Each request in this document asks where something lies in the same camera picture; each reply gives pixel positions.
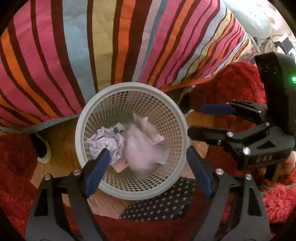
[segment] basket rim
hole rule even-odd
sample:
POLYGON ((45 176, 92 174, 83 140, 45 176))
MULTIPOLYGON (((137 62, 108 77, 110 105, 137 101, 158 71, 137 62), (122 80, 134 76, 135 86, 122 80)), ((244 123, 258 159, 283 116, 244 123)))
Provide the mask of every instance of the basket rim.
POLYGON ((175 168, 175 172, 173 172, 163 183, 158 185, 157 187, 153 187, 149 190, 145 191, 138 191, 138 192, 132 192, 132 191, 124 191, 117 188, 112 187, 111 185, 107 184, 105 181, 101 181, 99 184, 99 188, 114 197, 125 199, 125 200, 142 200, 142 199, 148 199, 154 196, 157 196, 166 190, 168 190, 180 177, 182 171, 184 170, 187 160, 186 160, 186 150, 190 145, 190 139, 187 136, 187 129, 188 125, 184 118, 184 115, 182 114, 181 110, 177 106, 177 104, 164 92, 158 90, 157 88, 154 88, 152 86, 142 84, 142 83, 135 83, 135 82, 126 82, 126 83, 119 83, 115 85, 111 85, 103 90, 101 90, 99 93, 97 93, 95 96, 91 98, 91 100, 85 105, 83 108, 75 130, 75 149, 76 149, 76 155, 78 158, 78 161, 83 168, 86 164, 86 154, 84 151, 84 143, 83 143, 83 134, 85 125, 87 122, 87 119, 89 115, 93 112, 94 108, 97 106, 97 104, 105 99, 106 97, 117 93, 121 91, 142 91, 145 93, 149 93, 157 98, 159 98, 162 102, 164 102, 173 112, 174 116, 176 117, 181 133, 182 133, 182 143, 183 143, 183 151, 180 157, 180 161, 175 168))

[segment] white plastic basket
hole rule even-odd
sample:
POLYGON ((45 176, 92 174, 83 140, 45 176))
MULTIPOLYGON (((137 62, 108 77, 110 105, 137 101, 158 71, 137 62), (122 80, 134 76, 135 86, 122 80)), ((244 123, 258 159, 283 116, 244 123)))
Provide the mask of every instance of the white plastic basket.
POLYGON ((166 165, 157 165, 146 179, 137 178, 126 168, 116 173, 108 167, 99 188, 126 200, 142 200, 161 194, 179 178, 186 164, 186 150, 190 144, 187 123, 178 106, 160 90, 141 83, 120 83, 109 86, 96 94, 83 109, 75 132, 75 147, 83 167, 93 158, 89 154, 86 139, 102 126, 109 128, 117 122, 128 123, 133 113, 148 116, 158 133, 165 137, 170 147, 166 165))

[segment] black fabric with white stars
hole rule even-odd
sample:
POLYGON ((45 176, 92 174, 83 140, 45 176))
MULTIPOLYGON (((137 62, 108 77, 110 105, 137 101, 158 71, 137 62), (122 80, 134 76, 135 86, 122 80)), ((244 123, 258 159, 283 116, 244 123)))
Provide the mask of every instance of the black fabric with white stars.
POLYGON ((181 177, 166 192, 150 199, 134 201, 119 219, 156 221, 180 219, 193 195, 196 180, 181 177))

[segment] metal pin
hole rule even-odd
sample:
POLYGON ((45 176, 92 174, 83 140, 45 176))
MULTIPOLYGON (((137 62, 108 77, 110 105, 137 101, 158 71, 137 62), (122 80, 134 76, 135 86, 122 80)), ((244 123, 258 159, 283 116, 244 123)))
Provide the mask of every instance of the metal pin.
POLYGON ((45 176, 44 176, 44 180, 49 180, 50 178, 51 178, 52 176, 50 175, 50 174, 46 174, 45 176))
POLYGON ((250 150, 250 148, 248 148, 248 147, 245 147, 242 151, 243 151, 243 153, 244 153, 246 156, 248 156, 248 155, 251 154, 251 150, 250 150))
POLYGON ((216 173, 218 175, 223 175, 224 171, 222 169, 218 168, 218 169, 216 169, 216 173))
POLYGON ((253 178, 253 177, 252 177, 251 174, 246 174, 246 179, 247 179, 247 180, 252 180, 252 178, 253 178))
POLYGON ((228 132, 227 132, 227 136, 228 136, 228 137, 233 137, 233 132, 228 131, 228 132))
POLYGON ((75 170, 73 171, 73 175, 74 175, 74 176, 78 176, 80 173, 81 173, 81 171, 80 171, 79 169, 75 169, 75 170))

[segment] striped bedspread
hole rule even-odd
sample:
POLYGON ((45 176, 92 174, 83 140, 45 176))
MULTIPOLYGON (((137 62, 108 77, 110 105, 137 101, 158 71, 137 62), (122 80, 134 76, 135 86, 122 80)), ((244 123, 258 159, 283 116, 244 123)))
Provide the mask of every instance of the striped bedspread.
POLYGON ((30 0, 1 36, 0 129, 76 116, 112 84, 211 76, 251 47, 220 0, 30 0))

